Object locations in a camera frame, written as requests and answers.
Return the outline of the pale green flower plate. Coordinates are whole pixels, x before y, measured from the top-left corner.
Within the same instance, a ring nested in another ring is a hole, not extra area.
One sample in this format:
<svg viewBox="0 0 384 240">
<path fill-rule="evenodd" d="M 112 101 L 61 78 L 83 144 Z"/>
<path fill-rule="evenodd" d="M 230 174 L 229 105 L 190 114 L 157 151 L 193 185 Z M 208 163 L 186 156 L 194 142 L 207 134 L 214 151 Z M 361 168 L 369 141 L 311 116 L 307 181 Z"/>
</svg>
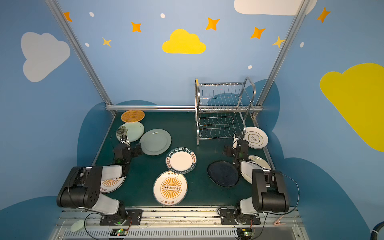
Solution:
<svg viewBox="0 0 384 240">
<path fill-rule="evenodd" d="M 140 122 L 136 123 L 125 123 L 121 125 L 116 131 L 116 137 L 120 141 L 123 137 L 126 137 L 127 140 L 132 143 L 140 139 L 144 134 L 145 128 L 144 125 Z"/>
</svg>

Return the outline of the grey-green plain plate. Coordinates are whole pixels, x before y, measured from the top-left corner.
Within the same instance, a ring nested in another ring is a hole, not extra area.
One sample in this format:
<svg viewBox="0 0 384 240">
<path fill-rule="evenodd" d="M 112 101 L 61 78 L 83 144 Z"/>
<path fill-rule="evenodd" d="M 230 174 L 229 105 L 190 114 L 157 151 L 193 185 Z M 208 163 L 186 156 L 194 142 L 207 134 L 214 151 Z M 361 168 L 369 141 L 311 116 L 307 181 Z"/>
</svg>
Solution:
<svg viewBox="0 0 384 240">
<path fill-rule="evenodd" d="M 164 153 L 171 143 L 171 135 L 162 129 L 147 131 L 140 139 L 143 153 L 149 156 L 157 156 Z"/>
</svg>

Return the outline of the orange woven round plate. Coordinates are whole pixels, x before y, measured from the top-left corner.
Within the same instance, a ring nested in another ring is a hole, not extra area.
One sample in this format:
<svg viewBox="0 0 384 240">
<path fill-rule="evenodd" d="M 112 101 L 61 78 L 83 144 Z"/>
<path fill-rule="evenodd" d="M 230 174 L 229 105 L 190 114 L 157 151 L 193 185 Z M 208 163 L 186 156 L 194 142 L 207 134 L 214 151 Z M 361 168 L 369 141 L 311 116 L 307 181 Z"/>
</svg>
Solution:
<svg viewBox="0 0 384 240">
<path fill-rule="evenodd" d="M 141 110 L 129 110 L 121 115 L 121 120 L 124 123 L 140 122 L 145 117 L 145 113 Z"/>
</svg>

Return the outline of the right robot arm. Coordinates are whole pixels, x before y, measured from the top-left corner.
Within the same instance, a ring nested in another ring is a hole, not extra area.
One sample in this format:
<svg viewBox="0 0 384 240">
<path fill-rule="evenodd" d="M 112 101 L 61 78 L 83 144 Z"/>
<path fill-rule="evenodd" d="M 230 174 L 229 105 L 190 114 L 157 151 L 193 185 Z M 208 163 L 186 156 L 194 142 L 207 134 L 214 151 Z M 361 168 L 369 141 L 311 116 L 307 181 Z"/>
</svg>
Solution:
<svg viewBox="0 0 384 240">
<path fill-rule="evenodd" d="M 238 140 L 235 148 L 225 146 L 224 155 L 234 158 L 235 169 L 252 185 L 251 196 L 235 206 L 237 221 L 248 220 L 260 212 L 280 215 L 289 211 L 290 201 L 283 174 L 251 160 L 249 142 Z"/>
</svg>

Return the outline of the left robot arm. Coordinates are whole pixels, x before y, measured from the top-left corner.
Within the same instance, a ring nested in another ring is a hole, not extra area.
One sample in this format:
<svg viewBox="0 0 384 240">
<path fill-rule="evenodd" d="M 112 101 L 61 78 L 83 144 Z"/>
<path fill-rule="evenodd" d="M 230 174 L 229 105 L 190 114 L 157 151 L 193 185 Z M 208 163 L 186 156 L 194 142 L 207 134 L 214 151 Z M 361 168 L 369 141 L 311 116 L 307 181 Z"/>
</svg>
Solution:
<svg viewBox="0 0 384 240">
<path fill-rule="evenodd" d="M 101 193 L 101 183 L 124 178 L 131 161 L 143 154 L 141 144 L 133 148 L 120 143 L 114 148 L 114 159 L 108 166 L 73 167 L 57 196 L 60 208 L 85 209 L 101 214 L 112 225 L 121 226 L 129 219 L 124 202 Z"/>
</svg>

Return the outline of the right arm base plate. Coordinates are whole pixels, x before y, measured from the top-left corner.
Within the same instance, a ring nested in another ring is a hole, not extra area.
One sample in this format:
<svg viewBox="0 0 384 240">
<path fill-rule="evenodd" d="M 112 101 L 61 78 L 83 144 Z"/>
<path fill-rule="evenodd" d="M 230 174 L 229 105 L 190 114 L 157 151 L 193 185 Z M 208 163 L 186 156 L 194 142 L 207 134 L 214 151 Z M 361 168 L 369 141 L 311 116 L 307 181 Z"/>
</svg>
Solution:
<svg viewBox="0 0 384 240">
<path fill-rule="evenodd" d="M 235 209 L 220 208 L 217 210 L 222 225 L 260 225 L 259 215 L 245 215 Z"/>
</svg>

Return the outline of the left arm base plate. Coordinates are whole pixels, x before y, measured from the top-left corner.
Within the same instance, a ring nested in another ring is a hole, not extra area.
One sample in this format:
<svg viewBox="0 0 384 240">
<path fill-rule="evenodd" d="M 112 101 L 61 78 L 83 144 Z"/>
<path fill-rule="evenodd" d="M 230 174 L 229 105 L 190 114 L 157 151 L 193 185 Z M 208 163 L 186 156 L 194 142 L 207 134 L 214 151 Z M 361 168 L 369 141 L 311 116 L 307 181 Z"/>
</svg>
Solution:
<svg viewBox="0 0 384 240">
<path fill-rule="evenodd" d="M 102 215 L 100 226 L 139 226 L 142 215 L 141 209 L 127 209 L 122 215 Z"/>
</svg>

